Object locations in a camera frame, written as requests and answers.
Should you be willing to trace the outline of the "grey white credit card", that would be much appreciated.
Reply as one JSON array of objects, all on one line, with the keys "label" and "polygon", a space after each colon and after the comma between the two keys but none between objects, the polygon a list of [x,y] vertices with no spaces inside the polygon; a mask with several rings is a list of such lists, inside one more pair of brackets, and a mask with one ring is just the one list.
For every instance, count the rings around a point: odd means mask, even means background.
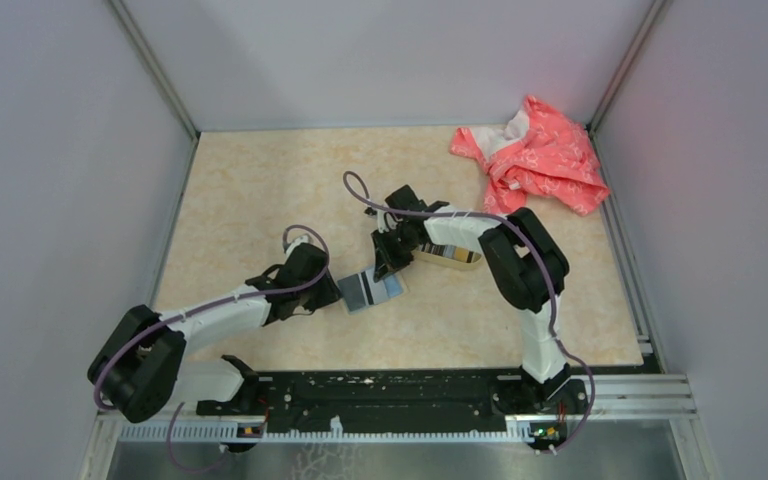
[{"label": "grey white credit card", "polygon": [[373,267],[368,267],[337,281],[343,304],[349,314],[359,313],[390,300],[386,282],[373,281],[373,270]]}]

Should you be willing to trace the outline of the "beige card holder wallet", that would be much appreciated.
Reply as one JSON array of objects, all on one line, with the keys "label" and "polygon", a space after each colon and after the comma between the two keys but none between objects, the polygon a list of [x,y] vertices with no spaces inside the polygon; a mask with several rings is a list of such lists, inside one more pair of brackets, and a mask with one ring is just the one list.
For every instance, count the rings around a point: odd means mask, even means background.
[{"label": "beige card holder wallet", "polygon": [[348,314],[360,313],[408,292],[408,287],[399,274],[375,280],[374,273],[374,267],[370,266],[337,280],[342,305]]}]

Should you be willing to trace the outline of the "beige tray of cards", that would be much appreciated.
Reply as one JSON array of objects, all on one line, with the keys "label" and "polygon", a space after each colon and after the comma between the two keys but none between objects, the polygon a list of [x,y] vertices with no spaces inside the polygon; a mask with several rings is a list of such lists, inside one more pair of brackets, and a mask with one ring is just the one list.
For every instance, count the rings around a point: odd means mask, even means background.
[{"label": "beige tray of cards", "polygon": [[477,269],[483,262],[481,254],[465,248],[427,243],[420,245],[414,256],[437,266],[458,271],[470,271]]}]

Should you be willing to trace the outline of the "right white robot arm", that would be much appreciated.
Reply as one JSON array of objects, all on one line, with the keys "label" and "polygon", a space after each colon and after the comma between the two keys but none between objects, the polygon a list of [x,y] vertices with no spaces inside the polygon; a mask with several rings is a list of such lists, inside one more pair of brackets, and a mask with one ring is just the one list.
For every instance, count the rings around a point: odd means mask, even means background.
[{"label": "right white robot arm", "polygon": [[548,412],[559,403],[570,377],[557,344],[559,302],[570,265],[534,211],[520,208],[499,216],[442,201],[428,204],[405,185],[384,206],[368,206],[365,212],[377,221],[371,234],[376,279],[410,265],[424,245],[480,255],[499,293],[521,319],[525,403],[536,412]]}]

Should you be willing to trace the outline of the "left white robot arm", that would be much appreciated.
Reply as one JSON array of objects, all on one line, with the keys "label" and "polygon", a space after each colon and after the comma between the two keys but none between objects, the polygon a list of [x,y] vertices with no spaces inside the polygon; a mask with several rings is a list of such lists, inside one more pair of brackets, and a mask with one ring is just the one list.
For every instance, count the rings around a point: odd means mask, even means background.
[{"label": "left white robot arm", "polygon": [[283,263],[222,297],[177,311],[141,304],[126,311],[87,371],[94,400],[140,423],[173,405],[214,402],[237,414],[260,399],[256,375],[234,356],[185,365],[186,356],[232,335],[265,327],[337,302],[327,250],[291,246]]}]

